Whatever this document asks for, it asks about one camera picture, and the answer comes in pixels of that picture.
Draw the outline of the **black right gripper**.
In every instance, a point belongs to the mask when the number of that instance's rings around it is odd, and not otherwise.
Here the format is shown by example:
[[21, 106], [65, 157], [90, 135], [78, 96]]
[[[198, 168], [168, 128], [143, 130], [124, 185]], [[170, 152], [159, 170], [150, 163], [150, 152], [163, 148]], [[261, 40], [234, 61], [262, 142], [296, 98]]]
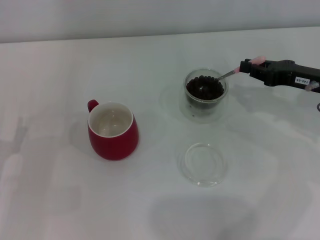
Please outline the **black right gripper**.
[[293, 60], [246, 59], [241, 61], [239, 71], [269, 87], [288, 86], [307, 92], [320, 92], [320, 70], [298, 65]]

